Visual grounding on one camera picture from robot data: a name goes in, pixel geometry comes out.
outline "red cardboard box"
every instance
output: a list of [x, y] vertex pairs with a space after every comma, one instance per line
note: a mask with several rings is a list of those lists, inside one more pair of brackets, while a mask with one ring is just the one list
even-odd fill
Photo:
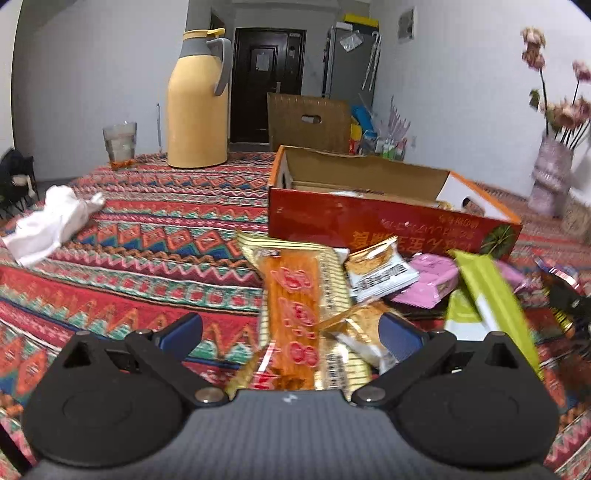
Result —
[[357, 251], [398, 235], [404, 255], [457, 248], [507, 258], [521, 227], [457, 173], [381, 157], [282, 146], [269, 179], [269, 235], [284, 240]]

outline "patterned bedspread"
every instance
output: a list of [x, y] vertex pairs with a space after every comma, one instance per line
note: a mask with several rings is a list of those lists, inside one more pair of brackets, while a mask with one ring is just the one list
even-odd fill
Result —
[[[267, 231], [272, 154], [231, 154], [222, 166], [196, 171], [173, 170], [158, 155], [140, 160], [116, 173], [99, 167], [72, 183], [80, 197], [101, 191], [107, 203], [49, 259], [24, 270], [0, 247], [0, 390], [13, 397], [8, 403], [26, 403], [79, 329], [120, 339], [196, 310], [204, 321], [203, 341], [186, 365], [220, 385], [253, 353], [262, 285], [242, 257], [235, 231]], [[532, 253], [542, 253], [582, 268], [591, 281], [591, 249], [565, 239], [558, 224], [533, 215], [523, 199], [489, 191], [524, 219], [515, 265], [534, 275]], [[6, 227], [11, 229], [14, 222]], [[547, 465], [581, 480], [591, 461], [590, 368], [569, 355], [568, 341], [547, 312], [532, 308], [543, 305], [539, 293], [523, 300], [546, 385], [563, 413]], [[18, 415], [10, 418], [0, 408], [0, 421], [26, 451]], [[0, 478], [13, 477], [0, 459]]]

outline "refrigerator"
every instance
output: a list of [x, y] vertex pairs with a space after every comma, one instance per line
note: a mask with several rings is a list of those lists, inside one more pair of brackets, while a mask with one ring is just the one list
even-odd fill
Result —
[[365, 104], [371, 108], [374, 101], [374, 86], [369, 89], [371, 72], [365, 90], [362, 90], [365, 72], [371, 56], [374, 38], [371, 29], [366, 27], [363, 31], [353, 30], [363, 38], [363, 43], [351, 51], [346, 51], [341, 45], [341, 39], [352, 33], [345, 28], [332, 27], [327, 36], [324, 49], [324, 75], [322, 96], [332, 100], [343, 100], [353, 105]]

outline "wicker basket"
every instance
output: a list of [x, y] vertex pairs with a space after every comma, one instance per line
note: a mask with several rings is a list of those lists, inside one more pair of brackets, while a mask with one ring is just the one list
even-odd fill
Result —
[[591, 200], [583, 193], [570, 189], [564, 206], [562, 231], [582, 244], [591, 245]]

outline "thermos handle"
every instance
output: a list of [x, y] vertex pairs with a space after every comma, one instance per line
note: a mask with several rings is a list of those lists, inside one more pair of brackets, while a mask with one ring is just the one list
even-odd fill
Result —
[[209, 40], [207, 46], [212, 48], [216, 44], [222, 44], [222, 72], [213, 94], [219, 97], [226, 89], [226, 85], [230, 81], [230, 74], [232, 73], [232, 43], [227, 38], [215, 38]]

